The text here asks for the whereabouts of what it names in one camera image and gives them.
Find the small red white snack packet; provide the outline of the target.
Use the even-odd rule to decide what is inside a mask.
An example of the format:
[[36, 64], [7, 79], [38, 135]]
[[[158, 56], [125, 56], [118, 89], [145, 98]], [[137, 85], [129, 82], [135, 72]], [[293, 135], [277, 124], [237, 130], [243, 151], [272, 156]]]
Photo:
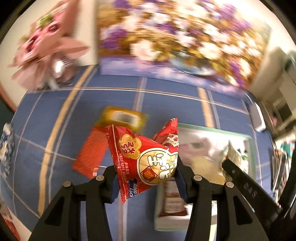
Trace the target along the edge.
[[174, 179], [164, 183], [163, 208], [159, 217], [186, 216], [188, 215], [184, 200], [180, 197], [179, 190]]

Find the blue plaid tablecloth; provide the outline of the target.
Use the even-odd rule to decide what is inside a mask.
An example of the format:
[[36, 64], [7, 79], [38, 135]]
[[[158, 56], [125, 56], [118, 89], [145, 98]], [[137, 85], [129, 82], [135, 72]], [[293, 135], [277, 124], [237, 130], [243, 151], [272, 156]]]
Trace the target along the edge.
[[249, 99], [235, 99], [204, 88], [154, 78], [101, 75], [98, 68], [79, 90], [26, 94], [13, 117], [16, 155], [11, 172], [1, 178], [1, 196], [22, 240], [39, 220], [39, 177], [43, 157], [49, 157], [46, 198], [65, 181], [87, 178], [72, 169], [92, 126], [106, 106], [143, 111], [149, 115], [144, 135], [152, 137], [173, 117], [179, 122], [242, 133], [255, 143], [256, 180], [271, 192], [270, 151], [267, 131], [256, 132], [247, 112]]

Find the white green snack packet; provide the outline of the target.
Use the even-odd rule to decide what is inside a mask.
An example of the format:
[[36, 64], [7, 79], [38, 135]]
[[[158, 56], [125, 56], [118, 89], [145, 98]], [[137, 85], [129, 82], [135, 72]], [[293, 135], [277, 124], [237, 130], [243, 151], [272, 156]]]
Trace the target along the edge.
[[224, 148], [222, 152], [221, 164], [226, 159], [229, 159], [230, 161], [232, 161], [239, 168], [241, 167], [241, 164], [242, 164], [241, 154], [236, 149], [234, 149], [230, 141], [228, 142], [228, 145]]

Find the blue white tissue pack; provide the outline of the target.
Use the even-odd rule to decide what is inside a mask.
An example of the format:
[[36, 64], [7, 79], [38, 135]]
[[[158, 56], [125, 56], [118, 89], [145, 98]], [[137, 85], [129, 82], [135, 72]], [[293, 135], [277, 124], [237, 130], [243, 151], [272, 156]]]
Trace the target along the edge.
[[10, 123], [5, 123], [1, 136], [1, 173], [8, 177], [11, 171], [11, 162], [15, 148], [14, 130]]

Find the white remote device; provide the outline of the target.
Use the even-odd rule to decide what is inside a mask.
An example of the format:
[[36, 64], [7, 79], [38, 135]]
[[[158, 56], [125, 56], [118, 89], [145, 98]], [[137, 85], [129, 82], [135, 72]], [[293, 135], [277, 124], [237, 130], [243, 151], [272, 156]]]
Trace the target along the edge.
[[253, 128], [257, 132], [264, 131], [266, 129], [266, 124], [265, 124], [261, 109], [257, 103], [254, 102], [254, 103], [250, 104], [249, 114], [250, 114]]

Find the red chip snack bag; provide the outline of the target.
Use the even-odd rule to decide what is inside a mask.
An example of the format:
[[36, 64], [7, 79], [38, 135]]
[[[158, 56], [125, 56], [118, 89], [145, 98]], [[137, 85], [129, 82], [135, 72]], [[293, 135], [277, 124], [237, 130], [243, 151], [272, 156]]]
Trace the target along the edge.
[[121, 202], [169, 180], [178, 163], [178, 119], [170, 119], [152, 138], [127, 127], [105, 128], [117, 170]]

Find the pink wrapped snack packet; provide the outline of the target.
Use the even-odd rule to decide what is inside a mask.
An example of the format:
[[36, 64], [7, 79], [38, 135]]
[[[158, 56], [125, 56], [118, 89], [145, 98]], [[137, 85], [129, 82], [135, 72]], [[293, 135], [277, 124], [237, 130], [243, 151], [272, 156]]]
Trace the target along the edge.
[[197, 156], [209, 156], [212, 143], [208, 138], [201, 138], [197, 141], [181, 144], [179, 146], [179, 156], [183, 162], [190, 161]]

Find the clear round pastry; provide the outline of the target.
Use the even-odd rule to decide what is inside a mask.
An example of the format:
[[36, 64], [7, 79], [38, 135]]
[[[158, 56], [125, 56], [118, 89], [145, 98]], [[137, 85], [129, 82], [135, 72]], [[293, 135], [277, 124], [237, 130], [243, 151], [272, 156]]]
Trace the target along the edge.
[[223, 185], [226, 181], [220, 166], [204, 156], [197, 156], [191, 160], [191, 168], [195, 175], [200, 175], [210, 183]]

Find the pink paper flower bouquet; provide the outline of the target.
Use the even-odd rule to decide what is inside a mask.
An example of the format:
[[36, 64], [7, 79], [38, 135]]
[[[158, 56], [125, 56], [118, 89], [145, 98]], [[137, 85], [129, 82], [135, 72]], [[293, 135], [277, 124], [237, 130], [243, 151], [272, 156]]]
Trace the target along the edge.
[[74, 76], [77, 58], [88, 51], [87, 45], [72, 37], [79, 3], [58, 2], [20, 39], [11, 64], [18, 71], [12, 79], [27, 91], [57, 89]]

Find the red orange patterned snack packet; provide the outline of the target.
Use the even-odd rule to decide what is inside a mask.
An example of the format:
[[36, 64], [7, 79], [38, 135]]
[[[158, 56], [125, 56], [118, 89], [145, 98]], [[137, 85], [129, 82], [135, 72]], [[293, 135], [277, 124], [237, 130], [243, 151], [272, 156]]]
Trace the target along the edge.
[[72, 165], [72, 169], [92, 179], [97, 175], [99, 165], [102, 163], [107, 149], [108, 141], [104, 128], [93, 126], [76, 161]]

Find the white tray with teal rim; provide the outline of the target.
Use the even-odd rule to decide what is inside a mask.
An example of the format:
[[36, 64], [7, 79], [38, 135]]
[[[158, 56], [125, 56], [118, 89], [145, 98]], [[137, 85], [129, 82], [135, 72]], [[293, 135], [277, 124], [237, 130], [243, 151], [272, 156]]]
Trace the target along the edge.
[[[243, 172], [252, 179], [256, 178], [255, 149], [250, 136], [185, 123], [178, 125], [178, 132], [179, 156], [194, 174], [201, 175], [211, 183], [224, 184], [228, 175], [222, 169], [222, 162], [226, 156], [231, 156]], [[158, 186], [155, 230], [186, 230], [191, 212], [192, 205], [182, 200], [174, 178]]]

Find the yellow wrapped cake packet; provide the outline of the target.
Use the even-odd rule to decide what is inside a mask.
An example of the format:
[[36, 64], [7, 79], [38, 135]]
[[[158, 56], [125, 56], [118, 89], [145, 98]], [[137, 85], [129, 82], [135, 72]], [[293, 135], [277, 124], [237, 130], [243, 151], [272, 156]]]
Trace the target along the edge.
[[148, 114], [143, 112], [107, 106], [103, 109], [95, 126], [123, 126], [139, 133], [145, 127], [148, 117]]

